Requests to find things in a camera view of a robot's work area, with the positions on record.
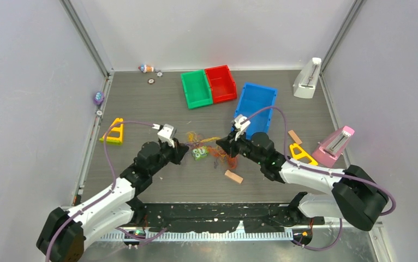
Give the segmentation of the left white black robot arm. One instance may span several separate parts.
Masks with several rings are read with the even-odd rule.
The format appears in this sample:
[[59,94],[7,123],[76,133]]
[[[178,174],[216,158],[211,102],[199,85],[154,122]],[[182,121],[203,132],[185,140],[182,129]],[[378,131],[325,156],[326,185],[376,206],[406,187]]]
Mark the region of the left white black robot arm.
[[103,191],[67,210],[52,210],[36,242],[45,260],[79,261],[91,244],[115,228],[140,225],[145,206],[138,195],[151,185],[153,175],[169,163],[179,165],[189,151],[177,139],[174,143],[144,143],[133,163]]

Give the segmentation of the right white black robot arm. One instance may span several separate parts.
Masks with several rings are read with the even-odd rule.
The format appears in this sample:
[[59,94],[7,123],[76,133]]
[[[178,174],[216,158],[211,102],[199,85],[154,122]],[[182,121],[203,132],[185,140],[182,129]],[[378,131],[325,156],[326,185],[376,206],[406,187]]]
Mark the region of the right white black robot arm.
[[257,163],[261,173],[271,181],[299,184],[322,192],[321,196],[306,193],[289,209],[289,217],[296,224],[313,217],[332,217],[370,231],[384,215],[390,199],[389,193],[361,167],[329,169],[301,163],[278,152],[263,132],[255,133],[251,139],[231,132],[216,144],[230,157],[240,155]]

